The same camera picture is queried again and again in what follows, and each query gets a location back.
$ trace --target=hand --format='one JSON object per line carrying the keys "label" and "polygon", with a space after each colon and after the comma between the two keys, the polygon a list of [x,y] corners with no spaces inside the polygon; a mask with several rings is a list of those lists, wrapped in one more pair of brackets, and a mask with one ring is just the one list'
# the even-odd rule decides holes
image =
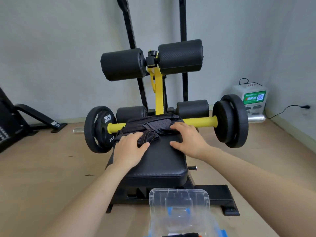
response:
{"label": "hand", "polygon": [[182,151],[184,154],[192,158],[202,158],[201,154],[209,147],[209,145],[205,142],[194,126],[189,126],[183,122],[176,122],[170,128],[179,131],[183,139],[182,143],[170,141],[170,145],[173,148]]}
{"label": "hand", "polygon": [[137,147],[137,140],[143,135],[142,132],[122,136],[116,144],[113,155],[113,164],[119,165],[127,172],[136,166],[145,151],[149,147],[149,142],[144,143],[140,148]]}

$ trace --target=exercise machine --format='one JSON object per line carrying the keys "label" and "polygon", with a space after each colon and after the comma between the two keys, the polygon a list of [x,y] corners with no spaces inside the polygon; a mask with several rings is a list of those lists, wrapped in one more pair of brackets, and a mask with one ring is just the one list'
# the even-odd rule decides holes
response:
{"label": "exercise machine", "polygon": [[[42,124],[29,125],[19,111],[37,119]],[[52,133],[57,133],[66,125],[67,123],[58,123],[28,105],[13,105],[0,88],[0,153],[20,139],[35,135],[38,130],[52,129]]]}
{"label": "exercise machine", "polygon": [[[85,140],[95,153],[106,153],[115,148],[116,133],[127,122],[147,116],[176,114],[196,128],[214,127],[220,142],[229,147],[241,147],[247,140],[248,116],[242,100],[236,95],[224,95],[213,107],[209,115],[207,100],[187,100],[178,102],[176,108],[168,107],[165,78],[170,74],[182,73],[184,89],[187,88],[187,73],[199,71],[203,64],[203,46],[200,39],[183,40],[178,43],[162,44],[158,51],[149,51],[145,58],[143,51],[136,48],[127,0],[117,0],[123,11],[131,49],[104,53],[101,57],[102,71],[109,81],[137,79],[142,97],[141,106],[118,108],[116,116],[106,106],[94,107],[87,115],[85,125],[74,129],[74,133],[84,133]],[[185,11],[185,0],[180,0]],[[150,76],[156,95],[156,108],[148,109],[142,86],[143,78]],[[107,209],[110,213],[114,204],[148,204],[149,192],[153,188],[203,189],[210,197],[210,205],[218,205],[224,215],[239,215],[235,201],[227,185],[195,185],[185,155],[172,148],[170,141],[182,141],[179,133],[160,135],[153,141],[140,163],[132,168],[119,184]],[[113,163],[113,154],[109,162]]]}

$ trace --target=clear plastic lid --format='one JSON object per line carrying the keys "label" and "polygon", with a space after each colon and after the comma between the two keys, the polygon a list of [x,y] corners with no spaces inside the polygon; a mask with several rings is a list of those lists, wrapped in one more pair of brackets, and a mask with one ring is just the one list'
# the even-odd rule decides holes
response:
{"label": "clear plastic lid", "polygon": [[149,237],[198,233],[222,237],[205,190],[152,189],[149,193]]}

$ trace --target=floor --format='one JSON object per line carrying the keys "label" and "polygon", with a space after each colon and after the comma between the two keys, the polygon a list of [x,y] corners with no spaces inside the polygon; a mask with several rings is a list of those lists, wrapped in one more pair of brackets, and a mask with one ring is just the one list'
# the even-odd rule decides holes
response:
{"label": "floor", "polygon": [[[0,236],[39,236],[58,213],[104,171],[111,153],[92,153],[83,135],[69,124],[61,132],[29,136],[0,154]],[[316,155],[270,120],[251,124],[247,143],[229,149],[212,128],[200,128],[207,142],[267,171],[316,191]],[[240,217],[223,216],[211,208],[229,237],[274,237],[277,234],[243,197],[212,167],[187,158],[196,184],[228,184]],[[148,206],[115,205],[103,217],[96,236],[141,237],[148,232]]]}

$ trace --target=black cloth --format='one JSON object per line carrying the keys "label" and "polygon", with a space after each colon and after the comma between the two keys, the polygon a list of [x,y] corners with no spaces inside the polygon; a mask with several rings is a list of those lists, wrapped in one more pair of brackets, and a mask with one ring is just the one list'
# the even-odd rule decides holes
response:
{"label": "black cloth", "polygon": [[137,144],[142,144],[156,140],[159,135],[168,135],[178,133],[177,130],[170,129],[175,122],[183,122],[181,117],[175,114],[161,114],[156,116],[147,116],[141,118],[130,119],[125,127],[117,132],[114,143],[119,142],[122,136],[130,133],[143,132],[138,139]]}

